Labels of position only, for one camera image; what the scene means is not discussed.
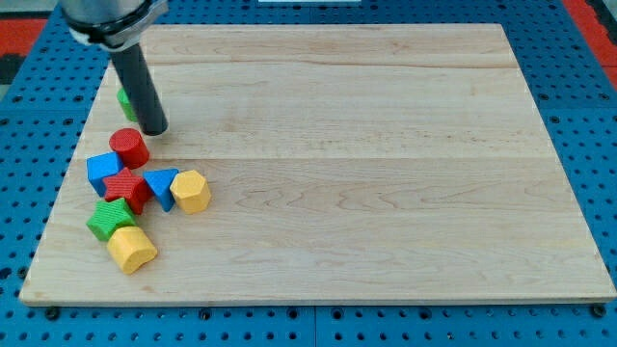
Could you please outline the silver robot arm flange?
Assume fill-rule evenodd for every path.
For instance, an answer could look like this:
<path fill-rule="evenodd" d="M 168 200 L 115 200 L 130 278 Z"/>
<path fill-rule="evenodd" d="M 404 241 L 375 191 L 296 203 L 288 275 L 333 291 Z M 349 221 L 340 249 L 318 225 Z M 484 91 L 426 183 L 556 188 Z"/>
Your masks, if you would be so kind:
<path fill-rule="evenodd" d="M 108 52 L 137 44 L 143 32 L 169 10 L 167 0 L 60 0 L 74 39 Z"/>

